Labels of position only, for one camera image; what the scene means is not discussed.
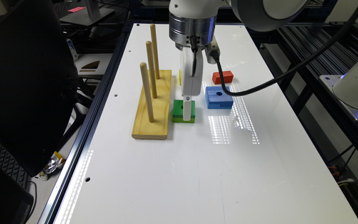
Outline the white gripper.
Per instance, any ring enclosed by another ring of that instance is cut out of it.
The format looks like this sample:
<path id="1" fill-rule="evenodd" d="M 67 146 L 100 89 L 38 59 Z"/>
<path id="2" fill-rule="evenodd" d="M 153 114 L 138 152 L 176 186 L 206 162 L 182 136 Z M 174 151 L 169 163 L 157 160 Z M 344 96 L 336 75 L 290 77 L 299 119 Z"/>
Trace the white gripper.
<path id="1" fill-rule="evenodd" d="M 203 79 L 202 51 L 193 53 L 190 47 L 184 46 L 180 52 L 181 94 L 183 95 L 183 120 L 191 119 L 191 96 L 201 93 Z"/>

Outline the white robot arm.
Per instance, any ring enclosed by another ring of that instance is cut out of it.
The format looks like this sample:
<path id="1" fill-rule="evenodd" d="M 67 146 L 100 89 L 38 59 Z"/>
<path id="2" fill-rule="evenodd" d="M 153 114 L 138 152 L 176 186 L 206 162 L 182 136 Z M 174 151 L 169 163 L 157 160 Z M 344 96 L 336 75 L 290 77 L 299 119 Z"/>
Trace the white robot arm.
<path id="1" fill-rule="evenodd" d="M 180 49 L 183 119 L 191 119 L 192 98 L 201 92 L 203 54 L 212 62 L 218 9 L 231 6 L 235 16 L 258 32 L 278 29 L 292 21 L 307 0 L 176 0 L 169 5 L 169 37 Z"/>

